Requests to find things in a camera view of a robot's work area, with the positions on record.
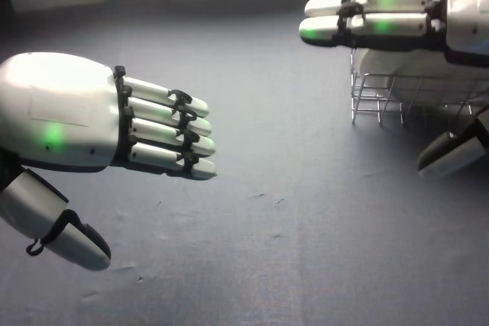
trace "wire basket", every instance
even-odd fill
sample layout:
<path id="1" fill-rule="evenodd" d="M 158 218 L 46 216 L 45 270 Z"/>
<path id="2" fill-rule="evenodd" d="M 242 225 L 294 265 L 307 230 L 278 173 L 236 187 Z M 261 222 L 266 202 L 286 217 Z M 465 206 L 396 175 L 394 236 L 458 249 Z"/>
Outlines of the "wire basket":
<path id="1" fill-rule="evenodd" d="M 460 123 L 477 113 L 478 109 L 489 105 L 489 78 L 463 79 L 440 76 L 408 76 L 380 73 L 359 75 L 354 65 L 355 50 L 351 51 L 351 121 L 354 124 L 358 114 L 376 115 L 380 125 L 387 116 L 399 119 L 404 126 L 408 121 L 421 122 L 427 127 L 433 119 L 444 128 L 454 129 Z M 390 78 L 389 86 L 372 87 L 373 78 Z M 470 83 L 468 89 L 457 89 L 460 82 Z M 399 101 L 397 93 L 410 95 L 408 100 Z"/>

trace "back of robotic hand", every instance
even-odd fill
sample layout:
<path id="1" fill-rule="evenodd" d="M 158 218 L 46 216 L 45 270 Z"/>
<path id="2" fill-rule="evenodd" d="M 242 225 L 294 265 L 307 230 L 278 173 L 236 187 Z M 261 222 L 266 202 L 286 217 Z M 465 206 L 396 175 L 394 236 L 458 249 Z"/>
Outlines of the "back of robotic hand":
<path id="1" fill-rule="evenodd" d="M 443 52 L 454 64 L 489 66 L 489 0 L 310 0 L 300 36 L 321 47 Z M 419 157 L 419 173 L 438 178 L 489 149 L 489 111 L 460 136 L 443 134 Z"/>
<path id="2" fill-rule="evenodd" d="M 82 57 L 25 53 L 0 66 L 0 217 L 89 270 L 111 252 L 68 200 L 25 166 L 94 173 L 107 166 L 206 180 L 215 152 L 207 104 Z"/>

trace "white object in basket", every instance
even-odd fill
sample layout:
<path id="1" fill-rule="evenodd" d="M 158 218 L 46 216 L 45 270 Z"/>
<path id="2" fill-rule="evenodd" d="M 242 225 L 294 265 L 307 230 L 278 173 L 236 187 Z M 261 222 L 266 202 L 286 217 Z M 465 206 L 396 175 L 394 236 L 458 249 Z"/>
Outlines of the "white object in basket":
<path id="1" fill-rule="evenodd" d="M 383 74 L 367 77 L 365 85 L 385 98 L 395 78 L 390 97 L 399 102 L 414 101 L 414 105 L 455 104 L 465 101 L 471 93 L 477 95 L 489 88 L 489 68 L 453 65 L 445 60 L 443 53 L 433 51 L 394 53 L 358 49 L 354 66 L 360 78 L 367 73 Z M 423 81 L 419 84 L 421 78 L 402 76 L 422 76 Z M 489 95 L 484 94 L 478 100 L 489 103 Z"/>

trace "metal wire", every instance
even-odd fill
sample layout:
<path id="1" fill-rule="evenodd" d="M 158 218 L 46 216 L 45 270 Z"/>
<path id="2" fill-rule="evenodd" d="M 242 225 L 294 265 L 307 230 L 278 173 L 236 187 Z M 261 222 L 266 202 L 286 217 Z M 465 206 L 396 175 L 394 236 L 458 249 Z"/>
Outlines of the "metal wire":
<path id="1" fill-rule="evenodd" d="M 355 123 L 358 113 L 376 114 L 379 124 L 383 124 L 387 115 L 399 115 L 400 122 L 405 125 L 413 117 L 416 110 L 428 125 L 430 116 L 440 114 L 447 117 L 449 127 L 462 117 L 472 116 L 479 108 L 489 105 L 489 78 L 464 79 L 460 77 L 421 76 L 421 75 L 391 75 L 381 73 L 365 73 L 359 75 L 354 65 L 355 50 L 351 51 L 351 122 Z M 390 86 L 371 87 L 373 78 L 388 78 Z M 413 82 L 399 86 L 399 80 Z M 432 84 L 437 82 L 441 88 L 436 89 Z M 471 88 L 457 89 L 456 82 L 471 82 Z M 413 93 L 408 101 L 396 100 L 398 92 Z M 423 101 L 420 96 L 429 94 L 429 101 Z"/>

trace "robotic hand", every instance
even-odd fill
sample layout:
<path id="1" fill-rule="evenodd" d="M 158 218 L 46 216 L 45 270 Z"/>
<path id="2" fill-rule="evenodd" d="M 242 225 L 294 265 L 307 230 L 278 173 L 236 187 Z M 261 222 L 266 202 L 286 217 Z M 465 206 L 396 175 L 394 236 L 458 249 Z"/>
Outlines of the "robotic hand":
<path id="1" fill-rule="evenodd" d="M 24 53 L 0 66 L 0 217 L 44 247 L 89 270 L 111 252 L 68 200 L 23 165 L 94 173 L 120 166 L 205 180 L 215 152 L 204 101 L 61 53 Z"/>
<path id="2" fill-rule="evenodd" d="M 489 0 L 310 0 L 300 36 L 322 47 L 440 51 L 454 64 L 489 66 Z M 489 111 L 459 137 L 443 134 L 419 158 L 423 177 L 440 177 L 484 156 Z"/>

